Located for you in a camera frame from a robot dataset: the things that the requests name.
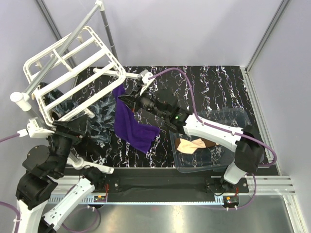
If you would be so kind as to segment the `purple sock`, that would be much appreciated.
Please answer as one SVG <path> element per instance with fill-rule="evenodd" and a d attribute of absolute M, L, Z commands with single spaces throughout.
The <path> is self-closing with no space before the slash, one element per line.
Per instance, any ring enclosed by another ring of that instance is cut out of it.
<path fill-rule="evenodd" d="M 128 142 L 133 148 L 147 153 L 152 142 L 160 133 L 160 128 L 140 124 L 135 120 L 134 113 L 119 100 L 119 96 L 125 94 L 121 84 L 112 91 L 116 101 L 114 132 L 119 138 Z"/>

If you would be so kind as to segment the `brown striped sock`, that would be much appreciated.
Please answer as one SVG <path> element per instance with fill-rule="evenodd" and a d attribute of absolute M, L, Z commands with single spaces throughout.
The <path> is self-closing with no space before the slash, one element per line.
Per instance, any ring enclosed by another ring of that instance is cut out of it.
<path fill-rule="evenodd" d="M 174 141 L 175 149 L 185 154 L 193 154 L 197 149 L 210 148 L 216 145 L 218 144 L 204 138 L 198 138 L 193 141 L 188 141 L 183 138 L 177 138 Z"/>

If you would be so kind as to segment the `white plastic clip hanger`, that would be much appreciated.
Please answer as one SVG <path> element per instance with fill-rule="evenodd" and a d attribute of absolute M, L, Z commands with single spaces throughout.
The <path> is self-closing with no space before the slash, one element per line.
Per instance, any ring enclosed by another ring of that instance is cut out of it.
<path fill-rule="evenodd" d="M 84 42 L 82 42 L 80 45 L 78 45 L 69 53 L 62 55 L 59 51 L 60 47 L 65 43 L 66 39 L 69 38 L 69 36 L 67 35 L 61 40 L 49 46 L 48 48 L 44 49 L 42 52 L 36 54 L 34 57 L 27 60 L 23 66 L 24 74 L 30 84 L 33 84 L 34 81 L 36 81 L 39 77 L 39 72 L 36 73 L 31 72 L 31 66 L 34 65 L 35 63 L 39 63 L 39 60 L 46 57 L 47 55 L 50 55 L 51 58 L 56 59 L 56 63 L 53 65 L 53 68 L 57 67 L 58 65 L 62 65 L 65 67 L 64 74 L 62 74 L 60 77 L 55 78 L 55 80 L 53 80 L 50 84 L 46 85 L 45 87 L 36 86 L 34 92 L 29 95 L 30 97 L 36 99 L 39 106 L 39 110 L 43 116 L 43 119 L 45 120 L 45 123 L 49 126 L 52 126 L 54 122 L 50 113 L 50 110 L 53 107 L 62 103 L 67 98 L 72 97 L 75 93 L 82 90 L 84 87 L 95 81 L 100 76 L 102 75 L 116 76 L 117 79 L 108 86 L 101 89 L 98 93 L 89 97 L 86 101 L 79 104 L 75 109 L 71 110 L 69 113 L 61 117 L 59 119 L 60 121 L 71 120 L 73 117 L 75 117 L 82 111 L 85 111 L 87 107 L 98 101 L 100 98 L 111 92 L 119 85 L 123 84 L 123 82 L 126 79 L 125 69 L 118 62 L 117 58 L 110 52 L 108 47 L 99 38 L 99 36 L 93 31 L 93 29 L 89 26 L 85 26 L 82 28 L 81 32 L 87 34 L 89 38 Z M 71 68 L 67 63 L 67 60 L 71 58 L 73 55 L 76 55 L 82 49 L 90 45 L 97 46 L 99 50 L 90 57 L 86 58 L 81 63 L 79 63 L 76 67 Z M 57 98 L 51 103 L 46 104 L 44 102 L 43 98 L 48 93 L 57 89 L 61 85 L 70 81 L 71 79 L 77 77 L 82 71 L 84 71 L 86 68 L 90 67 L 100 59 L 105 59 L 107 61 L 107 65 L 99 69 L 99 71 L 95 72 L 91 77 L 87 78 L 82 83 L 78 84 L 77 86 L 65 92 L 61 97 Z"/>

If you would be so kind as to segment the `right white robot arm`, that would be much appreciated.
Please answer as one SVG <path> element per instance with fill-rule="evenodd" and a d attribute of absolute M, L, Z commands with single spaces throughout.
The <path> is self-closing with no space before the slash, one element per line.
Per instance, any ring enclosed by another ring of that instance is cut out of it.
<path fill-rule="evenodd" d="M 254 174 L 263 160 L 263 142 L 252 125 L 239 128 L 201 118 L 181 108 L 177 98 L 165 90 L 157 94 L 132 92 L 118 98 L 134 112 L 144 109 L 163 119 L 166 127 L 174 133 L 207 139 L 232 151 L 235 159 L 220 181 L 225 192 L 234 191 L 240 179 L 246 174 Z"/>

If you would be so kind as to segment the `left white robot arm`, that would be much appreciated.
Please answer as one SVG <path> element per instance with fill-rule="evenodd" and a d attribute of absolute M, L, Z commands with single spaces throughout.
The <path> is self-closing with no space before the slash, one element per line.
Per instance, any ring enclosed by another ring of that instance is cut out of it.
<path fill-rule="evenodd" d="M 47 213 L 43 213 L 56 182 L 64 176 L 67 160 L 73 145 L 78 144 L 87 133 L 88 117 L 52 123 L 48 146 L 33 147 L 23 167 L 26 173 L 20 178 L 16 190 L 17 205 L 1 202 L 2 206 L 15 212 L 14 233 L 55 233 L 80 202 L 92 192 L 108 190 L 106 175 L 97 167 L 86 165 L 81 178 L 63 199 Z"/>

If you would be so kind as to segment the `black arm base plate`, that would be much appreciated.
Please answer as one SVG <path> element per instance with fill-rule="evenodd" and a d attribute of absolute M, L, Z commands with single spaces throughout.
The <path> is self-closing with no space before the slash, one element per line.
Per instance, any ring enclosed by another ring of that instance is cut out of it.
<path fill-rule="evenodd" d="M 107 175 L 108 203 L 114 202 L 207 202 L 214 195 L 248 194 L 245 178 L 223 191 L 220 172 L 181 173 L 176 168 L 117 168 Z"/>

